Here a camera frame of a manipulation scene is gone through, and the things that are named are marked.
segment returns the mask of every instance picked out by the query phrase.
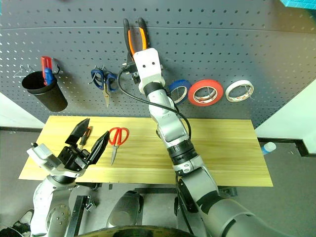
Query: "red tape roll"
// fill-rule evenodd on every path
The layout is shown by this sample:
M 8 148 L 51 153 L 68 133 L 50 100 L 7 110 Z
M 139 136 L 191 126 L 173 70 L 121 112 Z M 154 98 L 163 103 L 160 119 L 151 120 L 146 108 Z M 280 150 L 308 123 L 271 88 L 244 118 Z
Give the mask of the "red tape roll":
M 203 96 L 203 97 L 196 96 L 195 93 L 204 87 L 212 88 L 213 91 L 207 96 Z M 209 106 L 219 101 L 222 98 L 223 93 L 224 93 L 224 90 L 222 88 L 222 85 L 218 81 L 211 80 L 211 79 L 204 79 L 204 80 L 200 80 L 196 82 L 195 84 L 191 86 L 188 93 L 188 99 L 191 102 L 191 104 L 194 104 L 197 106 Z

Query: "red scissors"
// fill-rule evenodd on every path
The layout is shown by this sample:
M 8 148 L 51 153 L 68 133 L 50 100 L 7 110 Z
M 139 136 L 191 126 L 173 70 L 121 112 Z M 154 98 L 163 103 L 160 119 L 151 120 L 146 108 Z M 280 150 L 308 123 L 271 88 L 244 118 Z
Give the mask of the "red scissors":
M 124 142 L 126 142 L 126 140 L 128 139 L 128 136 L 129 136 L 129 130 L 126 127 L 114 127 L 109 131 L 109 133 L 111 134 L 111 132 L 114 130 L 116 130 L 116 132 L 115 132 L 113 140 L 111 141 L 111 139 L 109 139 L 109 143 L 113 146 L 111 165 L 113 165 L 113 163 L 114 163 L 115 156 L 117 155 L 117 149 L 119 148 L 120 145 L 122 145 Z M 122 141 L 122 131 L 123 130 L 126 132 L 126 137 Z

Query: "white wall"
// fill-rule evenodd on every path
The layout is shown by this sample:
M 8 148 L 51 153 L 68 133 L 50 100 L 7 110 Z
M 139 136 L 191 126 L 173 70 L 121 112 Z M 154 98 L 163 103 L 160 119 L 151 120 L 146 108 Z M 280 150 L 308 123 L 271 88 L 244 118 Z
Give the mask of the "white wall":
M 303 139 L 316 153 L 316 79 L 261 124 L 258 137 Z
M 0 126 L 43 128 L 44 123 L 0 93 Z

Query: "scissors blade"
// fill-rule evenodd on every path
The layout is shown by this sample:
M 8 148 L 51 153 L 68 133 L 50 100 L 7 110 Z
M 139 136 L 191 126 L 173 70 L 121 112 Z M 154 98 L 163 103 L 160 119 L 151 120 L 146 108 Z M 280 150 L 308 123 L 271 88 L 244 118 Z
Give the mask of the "scissors blade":
M 103 96 L 104 96 L 104 99 L 105 99 L 105 104 L 108 107 L 109 104 L 110 104 L 110 96 L 109 96 L 109 94 L 107 92 L 107 87 L 106 86 L 104 87 L 104 90 L 102 90 L 102 93 L 103 93 Z
M 117 155 L 117 149 L 118 149 L 118 146 L 113 146 L 112 158 L 111 158 L 111 166 L 113 165 L 114 160 L 115 160 L 115 156 Z

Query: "black cable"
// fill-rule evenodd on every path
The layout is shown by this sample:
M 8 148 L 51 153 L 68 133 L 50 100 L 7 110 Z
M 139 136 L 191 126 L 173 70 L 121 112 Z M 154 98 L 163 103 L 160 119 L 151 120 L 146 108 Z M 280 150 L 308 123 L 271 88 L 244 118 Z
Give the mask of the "black cable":
M 179 203 L 179 205 L 180 205 L 180 210 L 181 210 L 183 219 L 184 219 L 184 221 L 185 221 L 185 223 L 186 223 L 186 225 L 187 225 L 187 227 L 188 227 L 188 230 L 189 230 L 190 234 L 194 235 L 194 234 L 193 234 L 193 231 L 192 231 L 192 228 L 191 228 L 191 226 L 190 226 L 190 224 L 189 224 L 189 221 L 188 221 L 188 219 L 187 219 L 187 216 L 186 216 L 186 214 L 184 213 L 183 206 L 182 206 L 183 204 L 182 204 L 182 199 L 180 198 L 180 195 L 179 195 L 178 176 L 177 176 L 177 175 L 176 175 L 176 190 L 177 190 L 177 195 L 178 195 L 178 203 Z
M 186 122 L 187 126 L 188 126 L 189 138 L 191 139 L 191 126 L 190 126 L 190 123 L 189 123 L 188 119 L 186 117 L 184 117 L 184 115 L 182 113 L 180 113 L 179 111 L 176 111 L 176 110 L 174 110 L 172 108 L 169 108 L 167 106 L 156 104 L 156 103 L 153 103 L 153 102 L 150 102 L 150 101 L 147 101 L 147 100 L 143 100 L 143 99 L 138 98 L 138 97 L 136 97 L 136 96 L 134 96 L 132 94 L 129 94 L 127 91 L 125 91 L 122 88 L 122 86 L 120 84 L 119 80 L 120 80 L 120 76 L 122 75 L 122 73 L 123 73 L 123 70 L 120 70 L 120 72 L 118 73 L 118 77 L 117 77 L 117 79 L 118 79 L 118 87 L 125 95 L 127 95 L 127 96 L 129 96 L 129 97 L 131 97 L 131 98 L 133 98 L 135 100 L 138 100 L 140 102 L 143 102 L 143 103 L 146 103 L 146 104 L 149 104 L 149 105 L 153 105 L 153 106 L 157 106 L 157 107 L 160 107 L 160 108 L 165 109 L 165 110 L 172 111 L 172 112 L 176 113 L 177 115 L 179 115 L 180 117 L 182 117 L 184 119 L 184 121 Z

